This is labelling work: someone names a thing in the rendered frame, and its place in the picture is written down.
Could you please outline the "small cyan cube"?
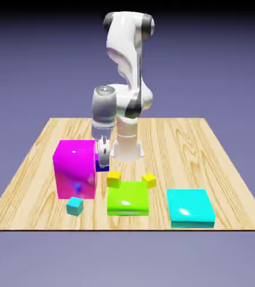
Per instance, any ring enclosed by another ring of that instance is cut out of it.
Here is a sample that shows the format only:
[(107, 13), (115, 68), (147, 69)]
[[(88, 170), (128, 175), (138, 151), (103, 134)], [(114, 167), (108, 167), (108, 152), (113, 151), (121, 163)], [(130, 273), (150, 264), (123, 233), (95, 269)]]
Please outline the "small cyan cube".
[(71, 197), (66, 204), (67, 213), (73, 216), (79, 216), (83, 210), (83, 199)]

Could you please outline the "small blue cube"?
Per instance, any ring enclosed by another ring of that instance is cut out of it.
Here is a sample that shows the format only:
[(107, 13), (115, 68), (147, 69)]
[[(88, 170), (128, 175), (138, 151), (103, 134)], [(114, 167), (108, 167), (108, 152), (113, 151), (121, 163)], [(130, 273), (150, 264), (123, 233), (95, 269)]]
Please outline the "small blue cube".
[(99, 156), (96, 153), (95, 154), (95, 168), (96, 168), (96, 172), (108, 172), (109, 171), (109, 166), (100, 166), (99, 164)]

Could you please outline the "large cyan box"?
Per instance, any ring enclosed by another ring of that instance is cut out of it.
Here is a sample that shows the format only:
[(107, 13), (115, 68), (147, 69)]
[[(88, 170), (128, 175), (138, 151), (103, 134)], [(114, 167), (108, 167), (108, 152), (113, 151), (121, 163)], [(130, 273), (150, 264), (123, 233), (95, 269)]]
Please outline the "large cyan box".
[(172, 228), (213, 228), (216, 214), (205, 189), (167, 189)]

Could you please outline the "small yellow cube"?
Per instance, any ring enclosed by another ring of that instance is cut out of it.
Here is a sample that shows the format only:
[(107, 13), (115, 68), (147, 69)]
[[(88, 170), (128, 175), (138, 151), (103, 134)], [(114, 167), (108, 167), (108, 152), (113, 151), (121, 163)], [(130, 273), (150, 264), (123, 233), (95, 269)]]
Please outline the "small yellow cube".
[(156, 186), (156, 177), (152, 173), (144, 174), (142, 176), (142, 181), (147, 183), (148, 189)]
[(109, 188), (119, 188), (121, 183), (122, 174), (117, 171), (109, 171), (106, 179)]

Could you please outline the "large lime green box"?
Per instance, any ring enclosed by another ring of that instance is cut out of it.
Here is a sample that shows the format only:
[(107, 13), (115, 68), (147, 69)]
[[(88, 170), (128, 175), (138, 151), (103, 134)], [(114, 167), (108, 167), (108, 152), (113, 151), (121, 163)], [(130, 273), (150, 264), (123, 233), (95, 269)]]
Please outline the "large lime green box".
[(149, 192), (145, 181), (124, 181), (108, 188), (108, 216), (148, 216)]

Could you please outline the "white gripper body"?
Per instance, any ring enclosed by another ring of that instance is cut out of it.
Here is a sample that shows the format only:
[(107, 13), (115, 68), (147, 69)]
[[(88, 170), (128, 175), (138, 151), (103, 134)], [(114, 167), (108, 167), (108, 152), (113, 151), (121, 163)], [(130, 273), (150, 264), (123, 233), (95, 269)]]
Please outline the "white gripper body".
[(101, 139), (96, 140), (97, 153), (103, 156), (109, 156), (110, 154), (110, 139), (107, 137), (101, 137)]

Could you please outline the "large magenta box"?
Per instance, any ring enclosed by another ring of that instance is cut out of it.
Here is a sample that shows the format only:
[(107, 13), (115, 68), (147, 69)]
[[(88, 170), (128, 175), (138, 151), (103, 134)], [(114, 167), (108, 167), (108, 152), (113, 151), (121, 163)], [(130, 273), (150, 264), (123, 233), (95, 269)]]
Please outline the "large magenta box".
[(95, 198), (95, 140), (60, 140), (53, 166), (59, 199)]

